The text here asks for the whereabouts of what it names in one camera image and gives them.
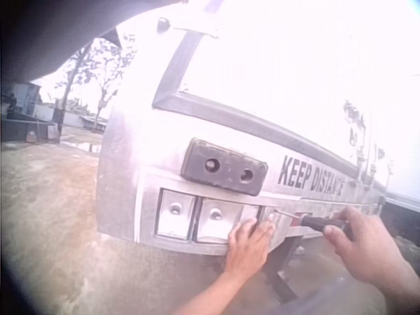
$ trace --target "finger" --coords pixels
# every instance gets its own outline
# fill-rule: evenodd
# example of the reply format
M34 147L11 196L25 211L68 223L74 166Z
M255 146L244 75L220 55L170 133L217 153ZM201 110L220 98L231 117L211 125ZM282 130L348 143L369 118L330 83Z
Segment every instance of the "finger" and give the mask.
M339 218L343 220L347 220L350 224L363 221L364 214L360 212L355 207L345 207L339 214Z
M252 227L257 223L257 218L252 218L249 220L246 220L240 229L238 230L238 243L246 242L249 239L249 233L251 232Z
M235 224L233 229L229 232L228 243L229 247L234 247L236 245L236 232L240 229L241 224L238 222Z
M257 228L255 229L254 233L251 236L251 241L252 242L259 241L271 226L272 226L272 223L267 220L258 224Z
M346 207L343 211L341 211L339 218L348 221L352 228L354 239L357 240L359 238L359 234L363 233L367 219L366 215L355 207Z
M270 245L271 239L273 238L275 230L276 230L276 228L272 224L268 227L267 231L261 236L261 239L259 240L259 243L263 247L268 248L268 246Z
M324 236L334 246L335 252L339 256L343 257L352 250L352 242L340 228L333 225L327 225L324 228Z

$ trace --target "puddle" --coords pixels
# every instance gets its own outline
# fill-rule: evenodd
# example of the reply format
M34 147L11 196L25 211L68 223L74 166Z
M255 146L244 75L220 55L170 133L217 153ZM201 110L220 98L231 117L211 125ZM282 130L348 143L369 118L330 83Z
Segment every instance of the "puddle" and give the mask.
M73 148L77 148L86 152L92 153L99 153L101 149L100 144L91 144L89 142L82 142L82 143L73 143L67 141L60 141L61 144L65 144L66 146L72 146Z

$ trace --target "bolt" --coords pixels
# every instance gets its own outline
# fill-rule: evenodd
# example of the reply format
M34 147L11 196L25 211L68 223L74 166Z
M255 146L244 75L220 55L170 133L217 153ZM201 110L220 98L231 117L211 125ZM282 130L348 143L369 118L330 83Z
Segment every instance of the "bolt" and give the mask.
M221 211L217 208L210 210L210 219L217 220L217 221L221 220L222 219Z
M178 203L178 202L174 202L174 203L171 204L171 206L169 208L169 212L172 215L180 215L181 214L181 209L182 209L181 204Z

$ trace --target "aluminum panel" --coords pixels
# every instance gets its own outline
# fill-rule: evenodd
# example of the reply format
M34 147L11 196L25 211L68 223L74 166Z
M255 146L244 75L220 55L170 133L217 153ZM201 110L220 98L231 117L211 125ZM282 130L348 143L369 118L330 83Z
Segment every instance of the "aluminum panel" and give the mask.
M157 234L186 240L195 196L164 190L160 203Z
M258 206L205 198L197 229L197 242L227 243L229 232L240 221L256 217Z

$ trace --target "wet pavement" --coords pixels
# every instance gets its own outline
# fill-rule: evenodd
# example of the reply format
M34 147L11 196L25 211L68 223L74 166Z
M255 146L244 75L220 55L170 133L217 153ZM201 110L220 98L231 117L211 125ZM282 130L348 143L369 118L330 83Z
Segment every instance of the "wet pavement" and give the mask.
M2 144L2 259L40 314L170 314L222 271L223 257L175 253L96 231L101 134L65 129L60 144ZM322 238L282 276L300 297L348 276ZM225 314L279 306L264 274ZM324 314L384 314L380 293L350 280Z

